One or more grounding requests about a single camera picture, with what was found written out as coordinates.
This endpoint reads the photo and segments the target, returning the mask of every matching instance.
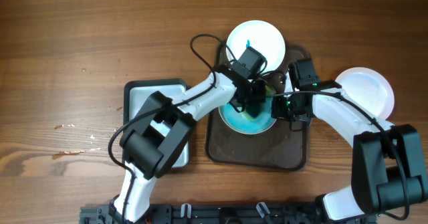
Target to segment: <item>wood grain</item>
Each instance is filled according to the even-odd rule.
[[[390,121],[416,127],[428,158],[428,0],[0,0],[0,223],[76,223],[80,207],[107,203],[124,175],[106,146],[125,83],[198,84],[208,71],[190,39],[226,38],[250,19],[305,46],[323,80],[356,66],[380,72],[395,92]],[[215,46],[201,39],[197,50],[212,62]],[[321,121],[297,173],[213,164],[206,126],[198,123],[189,165],[158,181],[152,203],[310,201],[350,182],[351,149]],[[426,223],[427,208],[412,206],[408,223]]]

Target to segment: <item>wooden surface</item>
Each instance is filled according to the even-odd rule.
[[[198,84],[208,71],[190,39],[226,38],[250,19],[305,46],[323,80],[356,66],[381,73],[395,92],[389,120],[416,127],[428,158],[428,0],[0,0],[0,223],[76,223],[80,207],[107,203],[124,175],[106,146],[122,122],[125,83]],[[215,46],[197,42],[211,63]],[[321,121],[298,173],[213,164],[206,122],[190,163],[158,181],[152,203],[311,201],[350,183],[351,148]],[[425,203],[407,222],[427,219]]]

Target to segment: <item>white plate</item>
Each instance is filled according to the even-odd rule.
[[[368,68],[350,68],[337,78],[346,93],[366,110],[386,120],[394,108],[394,92],[388,81]]]
[[[249,45],[265,56],[267,66],[264,72],[276,70],[286,54],[286,43],[281,33],[272,24],[260,20],[246,21],[239,24],[227,38],[227,45],[239,59]],[[232,55],[226,51],[227,58]]]

